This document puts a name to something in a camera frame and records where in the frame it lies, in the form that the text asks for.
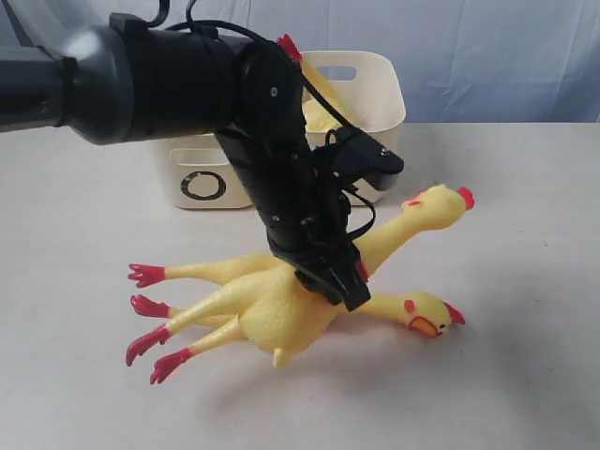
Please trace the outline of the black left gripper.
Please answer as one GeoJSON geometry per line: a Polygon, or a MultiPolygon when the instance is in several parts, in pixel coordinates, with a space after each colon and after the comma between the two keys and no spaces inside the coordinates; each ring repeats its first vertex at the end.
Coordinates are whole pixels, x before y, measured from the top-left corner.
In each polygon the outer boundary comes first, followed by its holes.
{"type": "Polygon", "coordinates": [[[295,269],[307,290],[353,312],[371,294],[368,271],[347,231],[350,212],[345,196],[266,198],[266,235],[272,253],[295,269]]]}

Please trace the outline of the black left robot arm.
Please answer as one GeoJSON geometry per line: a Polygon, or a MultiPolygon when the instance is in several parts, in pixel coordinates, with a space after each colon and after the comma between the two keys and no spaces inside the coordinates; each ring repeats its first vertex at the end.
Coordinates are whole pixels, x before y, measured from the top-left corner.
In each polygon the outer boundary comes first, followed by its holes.
{"type": "Polygon", "coordinates": [[[276,43],[220,21],[160,30],[130,14],[55,49],[1,51],[1,129],[68,127],[97,145],[211,133],[273,254],[332,304],[356,309],[368,277],[330,147],[311,149],[310,82],[276,43]]]}

